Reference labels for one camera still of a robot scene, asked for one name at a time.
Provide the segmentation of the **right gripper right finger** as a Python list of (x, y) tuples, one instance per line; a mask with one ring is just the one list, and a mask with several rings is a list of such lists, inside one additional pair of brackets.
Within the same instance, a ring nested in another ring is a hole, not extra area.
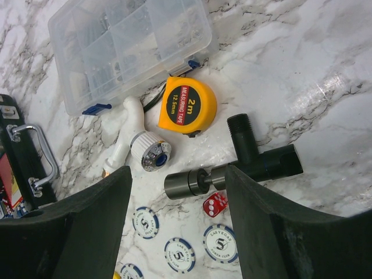
[(235, 166), (225, 179), (243, 278), (371, 277), (371, 211), (341, 217), (314, 210)]

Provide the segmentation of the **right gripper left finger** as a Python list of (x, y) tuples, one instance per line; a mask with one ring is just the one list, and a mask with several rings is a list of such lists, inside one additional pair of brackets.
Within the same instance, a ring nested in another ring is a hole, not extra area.
[(123, 166), (19, 219), (1, 220), (1, 278), (112, 278), (132, 186)]

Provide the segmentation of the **yellow round dealer chip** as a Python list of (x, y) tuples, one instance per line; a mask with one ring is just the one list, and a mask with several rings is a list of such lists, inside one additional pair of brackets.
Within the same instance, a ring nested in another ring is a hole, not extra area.
[(113, 279), (121, 279), (120, 274), (115, 271), (113, 274)]

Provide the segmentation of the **red translucent die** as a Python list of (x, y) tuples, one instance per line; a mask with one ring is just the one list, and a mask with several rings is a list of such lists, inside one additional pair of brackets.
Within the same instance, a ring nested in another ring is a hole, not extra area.
[(224, 192), (215, 192), (204, 201), (203, 210), (209, 217), (216, 217), (227, 206), (227, 195)]

